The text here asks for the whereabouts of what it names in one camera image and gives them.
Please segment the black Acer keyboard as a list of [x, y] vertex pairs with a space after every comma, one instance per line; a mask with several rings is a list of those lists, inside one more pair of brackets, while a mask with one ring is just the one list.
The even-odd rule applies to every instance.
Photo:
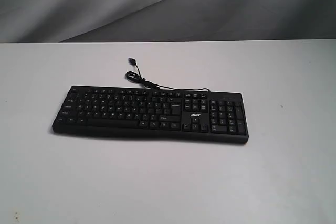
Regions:
[[240, 93], [72, 86], [53, 122], [56, 133], [93, 137], [245, 144]]

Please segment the grey fabric backdrop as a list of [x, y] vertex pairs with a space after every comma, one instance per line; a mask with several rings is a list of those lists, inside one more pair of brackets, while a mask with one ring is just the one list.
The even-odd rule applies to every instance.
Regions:
[[335, 0], [1, 0], [1, 42], [334, 37]]

